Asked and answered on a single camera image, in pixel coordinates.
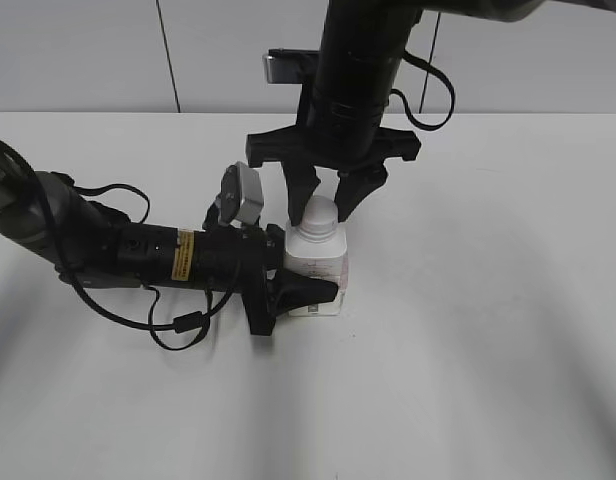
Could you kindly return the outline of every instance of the black cable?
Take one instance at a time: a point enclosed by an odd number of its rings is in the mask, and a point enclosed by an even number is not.
[[[401,90],[393,88],[390,91],[390,94],[397,95],[401,99],[402,103],[404,104],[404,111],[406,113],[406,117],[408,117],[408,120],[410,120],[410,123],[412,123],[415,127],[419,128],[420,130],[425,130],[427,132],[434,132],[435,130],[439,130],[441,127],[446,125],[446,123],[448,123],[448,121],[452,118],[452,115],[455,113],[455,103],[457,100],[457,95],[455,93],[455,87],[452,85],[452,82],[446,76],[444,72],[442,72],[436,67],[433,67],[430,63],[428,63],[423,58],[415,57],[413,54],[407,51],[404,51],[404,60],[410,65],[417,67],[425,71],[426,73],[432,75],[433,77],[437,78],[439,81],[441,81],[441,83],[444,84],[444,86],[448,89],[448,92],[450,93],[450,110],[448,111],[448,115],[446,116],[443,122],[438,123],[436,125],[424,123],[420,120],[417,120],[415,116],[412,114],[410,105],[408,105],[408,99],[406,98],[406,96],[403,94]]]
[[[148,218],[148,214],[150,214],[150,197],[146,195],[144,192],[139,190],[137,187],[133,187],[132,185],[128,185],[127,183],[111,183],[110,185],[106,185],[105,187],[99,188],[84,188],[84,187],[72,187],[75,192],[84,197],[98,197],[99,195],[103,195],[111,190],[126,190],[128,192],[132,192],[135,195],[139,195],[146,201],[146,212],[144,216],[137,223],[144,223]]]
[[[68,278],[68,281],[70,282],[70,285],[75,290],[79,298],[86,305],[88,305],[92,310],[94,310],[96,313],[98,313],[102,317],[107,318],[108,320],[112,320],[115,323],[118,323],[125,327],[134,328],[137,330],[144,330],[144,331],[150,330],[151,327],[145,323],[128,320],[124,317],[121,317],[112,312],[109,312],[104,307],[102,307],[97,302],[95,302],[95,300],[90,295],[88,295],[86,290],[83,288],[83,286],[79,282],[79,279],[73,272],[72,268],[70,268],[69,266],[68,258],[66,256],[66,252],[61,242],[61,236],[59,235],[57,231],[57,225],[55,224],[55,217],[52,214],[50,204],[48,203],[48,197],[46,196],[46,191],[44,190],[44,187],[41,184],[41,181],[37,177],[37,174],[32,169],[32,167],[28,164],[28,162],[26,162],[26,160],[19,153],[17,153],[17,151],[15,151],[15,149],[13,149],[10,145],[0,140],[0,148],[5,153],[7,153],[15,161],[15,163],[17,163],[19,168],[21,168],[22,171],[28,176],[31,182],[31,185],[34,189],[34,194],[37,197],[37,200],[39,202],[41,212],[43,213],[44,220],[46,222],[46,228],[48,228],[48,231],[50,232],[50,236],[52,237],[53,242],[55,244],[55,250],[57,251],[57,256],[59,257],[60,267],[66,274],[66,277]],[[174,330],[174,325],[173,324],[157,325],[154,327],[154,330],[157,330],[157,331]]]
[[[150,310],[148,312],[148,326],[150,327],[149,332],[155,343],[165,350],[169,350],[171,352],[180,352],[182,350],[186,350],[187,348],[192,347],[193,345],[198,344],[204,338],[206,338],[206,336],[208,335],[208,331],[210,330],[210,319],[214,317],[217,313],[219,313],[219,311],[228,303],[228,300],[230,300],[230,297],[232,297],[233,293],[235,293],[240,273],[241,260],[237,261],[237,266],[235,267],[235,271],[233,273],[232,279],[230,280],[230,284],[228,285],[228,288],[226,289],[226,292],[224,293],[223,297],[221,297],[221,300],[217,302],[217,305],[215,305],[214,307],[212,306],[212,291],[206,288],[205,293],[207,312],[195,312],[193,314],[185,315],[174,320],[174,330],[177,333],[182,333],[185,331],[193,330],[195,328],[200,328],[195,338],[193,338],[188,344],[181,347],[171,347],[170,345],[166,344],[161,338],[159,338],[159,335],[157,335],[157,329],[155,328],[154,322],[154,314],[157,302],[159,302],[161,298],[161,292],[153,286],[144,285],[144,289],[150,290],[151,292],[155,293],[155,300],[152,302],[152,305],[150,306]]]
[[[151,292],[155,293],[155,299],[153,300],[152,305],[150,306],[150,310],[148,311],[148,326],[149,326],[148,331],[150,332],[150,336],[152,337],[152,339],[155,341],[157,345],[159,345],[164,350],[168,350],[171,352],[180,352],[194,345],[197,345],[204,338],[206,338],[206,335],[208,335],[208,331],[210,330],[211,315],[208,315],[208,313],[201,315],[201,325],[198,326],[200,330],[197,333],[197,335],[195,335],[195,338],[193,338],[188,344],[183,345],[181,347],[171,347],[170,345],[164,343],[164,341],[161,338],[159,338],[159,335],[157,335],[158,329],[156,328],[157,326],[155,325],[155,321],[154,321],[155,307],[157,306],[157,302],[159,302],[159,299],[161,298],[161,292],[157,290],[155,287],[150,286],[150,285],[144,285],[144,289],[150,290]],[[210,291],[209,289],[206,289],[205,292],[206,292],[206,305],[210,313],[210,306],[212,305],[212,300],[213,300],[212,291]]]
[[[84,197],[98,197],[100,195],[103,195],[104,193],[110,192],[111,190],[126,190],[128,192],[132,192],[135,195],[138,195],[143,198],[146,202],[146,211],[144,212],[144,216],[137,223],[144,223],[146,219],[148,219],[148,215],[150,214],[150,197],[133,185],[128,185],[127,183],[111,183],[110,185],[98,188],[84,188],[75,185],[75,181],[70,175],[60,172],[51,173],[56,177],[59,177],[62,182],[72,188],[79,195]]]

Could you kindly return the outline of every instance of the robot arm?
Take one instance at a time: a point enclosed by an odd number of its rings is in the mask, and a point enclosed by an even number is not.
[[[616,11],[616,0],[565,0]],[[249,135],[250,166],[280,162],[288,215],[301,221],[319,184],[315,166],[339,173],[335,202],[345,221],[384,185],[389,157],[415,160],[420,143],[409,131],[380,126],[410,31],[423,10],[499,21],[525,18],[543,0],[330,0],[319,51],[271,50],[269,83],[302,84],[295,125]],[[420,64],[424,60],[416,59]]]

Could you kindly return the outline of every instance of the white wall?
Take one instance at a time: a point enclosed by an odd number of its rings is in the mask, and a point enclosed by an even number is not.
[[[616,14],[549,2],[515,24],[443,15],[434,63],[464,112],[616,112]],[[448,94],[431,82],[426,111]]]
[[[294,111],[298,87],[266,85],[261,55],[317,48],[327,0],[160,1],[183,111]],[[428,56],[435,20],[415,28],[415,54]],[[435,63],[459,111],[616,112],[615,14],[551,3],[513,25],[443,15]],[[399,73],[413,107],[423,80]],[[431,80],[425,110],[447,104]],[[0,110],[175,111],[156,2],[0,0]]]
[[[154,2],[0,0],[0,110],[174,105]]]

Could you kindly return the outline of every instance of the white bottle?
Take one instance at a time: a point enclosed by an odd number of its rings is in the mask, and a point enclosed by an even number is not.
[[[333,302],[291,310],[296,317],[338,315],[348,286],[346,230],[338,223],[337,205],[314,195],[308,200],[301,224],[286,227],[284,266],[295,273],[339,285]]]

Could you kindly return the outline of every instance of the black cylinder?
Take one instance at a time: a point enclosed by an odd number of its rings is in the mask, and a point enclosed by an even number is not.
[[[419,7],[331,0],[306,121],[310,150],[354,164],[369,150]]]
[[[54,174],[36,174],[46,192],[57,233],[62,239],[70,265],[78,268],[84,262],[105,256],[102,246],[107,244],[106,237],[110,234],[110,223],[106,218]],[[30,198],[28,203],[19,205],[1,217],[0,233],[55,265],[60,265],[53,237],[36,198]]]
[[[143,283],[225,291],[238,263],[242,275],[275,267],[266,259],[269,240],[258,228],[218,228],[211,232],[130,223],[121,228],[111,273],[133,275]]]
[[[0,147],[0,209],[20,199],[27,188],[26,176]]]

